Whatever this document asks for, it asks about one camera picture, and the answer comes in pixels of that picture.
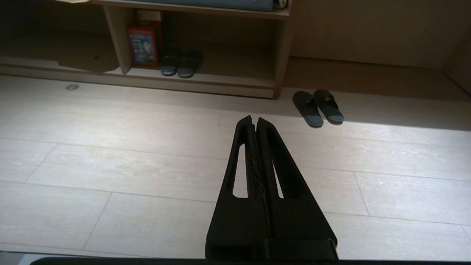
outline wooden wall panel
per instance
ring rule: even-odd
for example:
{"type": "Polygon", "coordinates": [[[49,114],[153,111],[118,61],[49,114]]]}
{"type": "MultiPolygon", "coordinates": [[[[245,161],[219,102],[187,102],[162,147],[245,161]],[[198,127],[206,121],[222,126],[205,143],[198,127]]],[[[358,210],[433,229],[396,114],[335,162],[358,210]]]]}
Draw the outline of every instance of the wooden wall panel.
{"type": "Polygon", "coordinates": [[[471,28],[443,70],[451,79],[471,93],[471,28]]]}
{"type": "Polygon", "coordinates": [[[471,26],[470,0],[300,0],[292,56],[441,68],[471,26]]]}

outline wooden shelving unit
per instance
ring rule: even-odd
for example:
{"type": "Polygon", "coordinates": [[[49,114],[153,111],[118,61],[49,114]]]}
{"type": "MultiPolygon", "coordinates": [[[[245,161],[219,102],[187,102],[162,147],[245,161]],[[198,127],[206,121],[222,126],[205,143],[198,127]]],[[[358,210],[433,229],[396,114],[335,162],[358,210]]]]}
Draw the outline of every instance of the wooden shelving unit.
{"type": "Polygon", "coordinates": [[[0,45],[0,74],[274,99],[280,93],[296,26],[296,0],[273,12],[127,0],[90,4],[102,6],[109,32],[34,30],[0,45]],[[166,41],[204,54],[192,78],[162,76],[158,68],[132,65],[126,29],[136,8],[165,11],[166,41]]]}

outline shelf divider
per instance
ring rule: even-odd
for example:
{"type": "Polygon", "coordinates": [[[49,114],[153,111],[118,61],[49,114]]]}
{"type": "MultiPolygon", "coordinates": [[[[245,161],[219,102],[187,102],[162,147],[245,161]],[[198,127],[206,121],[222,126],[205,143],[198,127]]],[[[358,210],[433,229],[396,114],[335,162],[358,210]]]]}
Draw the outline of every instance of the shelf divider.
{"type": "Polygon", "coordinates": [[[273,38],[273,59],[275,89],[273,99],[280,96],[283,79],[291,51],[291,44],[298,25],[300,11],[300,0],[288,0],[289,19],[280,20],[277,23],[275,36],[273,38]]]}
{"type": "Polygon", "coordinates": [[[108,5],[103,5],[103,9],[122,73],[127,74],[132,67],[127,27],[134,21],[134,11],[131,8],[108,5]]]}

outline tile floor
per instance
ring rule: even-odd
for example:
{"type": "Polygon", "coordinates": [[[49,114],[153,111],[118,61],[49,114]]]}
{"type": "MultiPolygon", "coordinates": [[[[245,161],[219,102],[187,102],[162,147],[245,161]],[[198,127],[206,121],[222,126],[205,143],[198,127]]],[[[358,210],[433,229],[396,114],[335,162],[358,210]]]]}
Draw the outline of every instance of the tile floor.
{"type": "Polygon", "coordinates": [[[340,258],[471,261],[464,95],[337,92],[347,121],[313,129],[295,89],[273,101],[68,84],[0,76],[0,250],[203,258],[235,124],[252,115],[277,126],[340,258]]]}

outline slide sandal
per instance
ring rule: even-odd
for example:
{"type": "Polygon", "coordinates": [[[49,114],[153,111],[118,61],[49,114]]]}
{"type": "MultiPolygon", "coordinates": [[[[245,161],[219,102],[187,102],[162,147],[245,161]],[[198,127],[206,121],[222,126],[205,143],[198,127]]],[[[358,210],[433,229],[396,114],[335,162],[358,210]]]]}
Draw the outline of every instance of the slide sandal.
{"type": "Polygon", "coordinates": [[[298,91],[293,96],[293,103],[309,126],[322,127],[324,121],[317,109],[317,102],[313,96],[305,91],[298,91]]]}
{"type": "Polygon", "coordinates": [[[181,78],[192,77],[202,62],[203,55],[198,51],[185,54],[177,70],[178,76],[181,78]]]}
{"type": "Polygon", "coordinates": [[[177,73],[177,67],[181,62],[181,51],[178,49],[169,49],[164,53],[160,71],[164,76],[172,76],[177,73]]]}
{"type": "Polygon", "coordinates": [[[339,105],[335,102],[333,95],[327,90],[317,90],[314,92],[319,109],[324,113],[330,123],[341,124],[345,119],[340,113],[339,105]]]}

